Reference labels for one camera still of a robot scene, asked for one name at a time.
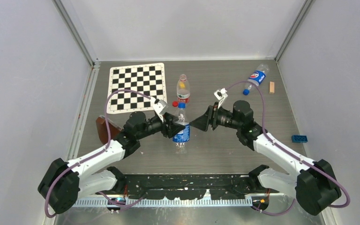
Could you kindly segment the clear bottle blue label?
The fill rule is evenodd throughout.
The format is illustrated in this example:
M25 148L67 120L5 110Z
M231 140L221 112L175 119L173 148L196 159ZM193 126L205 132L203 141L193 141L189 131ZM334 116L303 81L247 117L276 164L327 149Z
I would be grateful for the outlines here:
M180 102L178 104L178 109L176 112L177 120L175 121L178 124L184 126L184 128L178 132L173 138L172 141L175 143L176 146L176 153L186 153L186 144L190 140L190 125L186 118L186 104Z

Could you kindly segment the clear bottle red label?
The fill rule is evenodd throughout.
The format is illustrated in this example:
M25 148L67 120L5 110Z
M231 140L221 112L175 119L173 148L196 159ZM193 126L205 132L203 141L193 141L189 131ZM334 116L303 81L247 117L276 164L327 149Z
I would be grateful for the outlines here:
M184 82L186 87L181 89L179 83ZM190 99L190 84L185 74L181 74L176 86L176 96L178 102L188 103Z

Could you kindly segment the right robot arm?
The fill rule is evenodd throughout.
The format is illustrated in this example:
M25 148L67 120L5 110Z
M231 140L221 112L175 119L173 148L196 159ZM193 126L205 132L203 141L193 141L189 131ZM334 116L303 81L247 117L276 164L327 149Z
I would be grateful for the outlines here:
M286 171L278 172L265 165L254 169L249 173L249 187L254 192L262 192L265 188L276 190L295 199L307 213L314 216L342 195L327 161L314 161L276 140L255 122L254 112L247 101L236 101L232 111L220 107L216 102L190 125L201 131L209 128L214 130L218 126L235 129L238 140L244 146L268 157Z

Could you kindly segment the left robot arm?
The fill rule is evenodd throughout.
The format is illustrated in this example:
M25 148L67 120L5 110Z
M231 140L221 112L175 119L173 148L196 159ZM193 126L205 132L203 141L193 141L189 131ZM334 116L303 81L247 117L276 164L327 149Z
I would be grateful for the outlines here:
M120 194L125 188L125 176L109 167L133 154L140 139L155 133L172 138L185 126L170 113L155 114L147 119L143 112L133 112L123 129L102 147L79 158L51 162L37 190L45 199L45 214L52 218L69 210L75 202L99 191Z

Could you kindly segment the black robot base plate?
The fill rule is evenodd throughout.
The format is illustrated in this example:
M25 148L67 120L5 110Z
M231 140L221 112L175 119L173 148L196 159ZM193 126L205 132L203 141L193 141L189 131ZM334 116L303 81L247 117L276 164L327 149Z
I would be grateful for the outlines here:
M205 194L213 200L231 200L248 194L278 193L257 185L247 174L126 174L120 188L103 192L135 200L199 200Z

